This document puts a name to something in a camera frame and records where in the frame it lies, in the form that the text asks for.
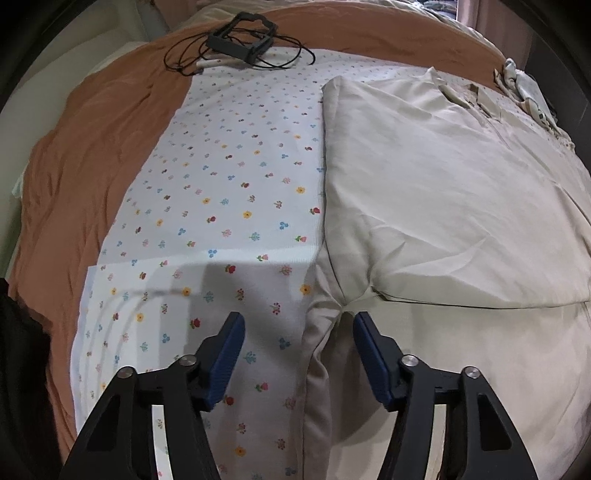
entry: black cloth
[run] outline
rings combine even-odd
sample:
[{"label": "black cloth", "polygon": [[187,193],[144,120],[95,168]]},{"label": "black cloth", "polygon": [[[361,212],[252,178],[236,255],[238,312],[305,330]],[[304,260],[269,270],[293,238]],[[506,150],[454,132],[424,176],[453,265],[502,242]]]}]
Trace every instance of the black cloth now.
[{"label": "black cloth", "polygon": [[54,480],[61,459],[46,388],[49,336],[0,278],[0,478]]}]

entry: small flower print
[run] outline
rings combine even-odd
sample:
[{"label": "small flower print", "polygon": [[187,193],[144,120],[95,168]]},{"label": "small flower print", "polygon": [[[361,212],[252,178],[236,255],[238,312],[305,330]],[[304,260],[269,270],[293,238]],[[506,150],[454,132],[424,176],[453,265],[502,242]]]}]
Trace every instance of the small flower print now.
[{"label": "small flower print", "polygon": [[286,348],[291,346],[291,342],[289,340],[285,340],[283,337],[279,339],[279,349],[285,350]]},{"label": "small flower print", "polygon": [[253,364],[254,362],[256,362],[256,355],[253,352],[248,352],[245,356],[244,356],[244,360],[246,360],[247,364]]},{"label": "small flower print", "polygon": [[296,400],[295,398],[286,398],[283,402],[283,406],[287,408],[287,410],[293,410],[296,407]]}]

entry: blue gripper pad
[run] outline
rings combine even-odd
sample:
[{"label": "blue gripper pad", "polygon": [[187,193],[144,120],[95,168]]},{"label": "blue gripper pad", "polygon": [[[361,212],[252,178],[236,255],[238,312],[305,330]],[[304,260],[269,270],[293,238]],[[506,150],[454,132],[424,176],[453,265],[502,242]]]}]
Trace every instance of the blue gripper pad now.
[{"label": "blue gripper pad", "polygon": [[393,402],[391,377],[376,340],[381,337],[367,312],[359,312],[353,320],[353,340],[368,376],[374,397],[386,409]]},{"label": "blue gripper pad", "polygon": [[210,411],[223,399],[246,334],[244,317],[231,312],[220,332],[206,338],[197,351],[203,403]]}]

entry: patterned fabric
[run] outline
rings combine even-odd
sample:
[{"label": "patterned fabric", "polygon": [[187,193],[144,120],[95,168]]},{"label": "patterned fabric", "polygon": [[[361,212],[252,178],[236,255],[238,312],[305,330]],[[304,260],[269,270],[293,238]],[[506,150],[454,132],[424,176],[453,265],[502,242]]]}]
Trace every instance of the patterned fabric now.
[{"label": "patterned fabric", "polygon": [[[317,50],[286,71],[205,69],[129,187],[90,270],[72,351],[77,428],[115,372],[165,368],[233,310],[246,341],[204,416],[223,477],[299,476],[295,397],[310,278],[322,242],[322,86],[424,68]],[[293,55],[272,49],[270,61]],[[171,479],[161,409],[157,463]]]}]

